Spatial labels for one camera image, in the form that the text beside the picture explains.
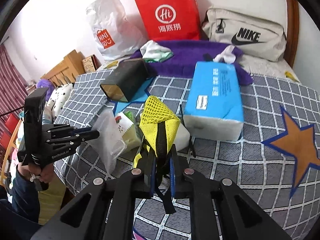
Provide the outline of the person's left forearm sleeve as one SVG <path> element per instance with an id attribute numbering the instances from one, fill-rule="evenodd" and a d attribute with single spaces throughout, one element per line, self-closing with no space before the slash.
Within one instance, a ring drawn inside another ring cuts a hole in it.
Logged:
<path id="1" fill-rule="evenodd" d="M 1 239 L 31 239 L 39 224 L 40 201 L 35 184 L 16 172 L 12 202 L 1 199 Z"/>

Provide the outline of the person's left hand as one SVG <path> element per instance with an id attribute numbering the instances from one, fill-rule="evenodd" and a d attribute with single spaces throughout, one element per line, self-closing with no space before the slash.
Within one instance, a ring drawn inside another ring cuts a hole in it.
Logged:
<path id="1" fill-rule="evenodd" d="M 24 166 L 19 163 L 17 170 L 25 180 L 30 180 L 31 175 L 33 174 L 35 176 L 39 176 L 39 180 L 44 183 L 50 183 L 55 175 L 53 163 L 48 164 L 44 168 L 40 168 L 32 163 Z"/>

